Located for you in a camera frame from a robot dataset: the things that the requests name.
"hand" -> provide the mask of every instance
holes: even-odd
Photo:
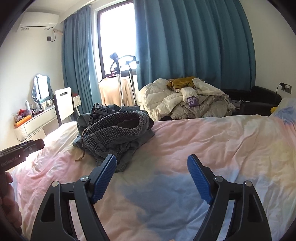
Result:
[[[11,174],[8,172],[5,174],[7,183],[12,183],[13,179]],[[7,184],[6,196],[3,197],[3,200],[0,198],[0,205],[2,205],[8,221],[16,228],[19,228],[22,225],[22,215],[15,201],[15,192],[10,184]]]

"bed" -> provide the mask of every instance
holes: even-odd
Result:
[[[266,211],[272,240],[278,241],[296,218],[296,99],[283,99],[270,116],[242,115],[156,122],[155,136],[141,146],[123,173],[115,173],[96,212],[112,241],[193,240],[208,204],[187,170],[196,154],[203,165],[229,182],[250,180]],[[88,175],[95,160],[72,145],[75,122],[61,125],[12,175],[16,200],[29,239],[49,185],[75,182]],[[74,226],[85,240],[75,203]],[[218,240],[226,236],[230,202]]]

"orange tray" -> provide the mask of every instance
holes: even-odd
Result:
[[[21,126],[25,122],[27,122],[29,119],[32,119],[31,115],[26,116],[25,118],[21,119],[19,122],[15,123],[15,128]]]

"white chair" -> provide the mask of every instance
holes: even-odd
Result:
[[[62,121],[74,113],[71,88],[57,90],[54,93],[54,106],[57,114],[57,121],[61,126]]]

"mirror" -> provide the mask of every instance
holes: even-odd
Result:
[[[34,78],[32,98],[34,102],[43,103],[53,98],[50,79],[46,75],[38,74]]]

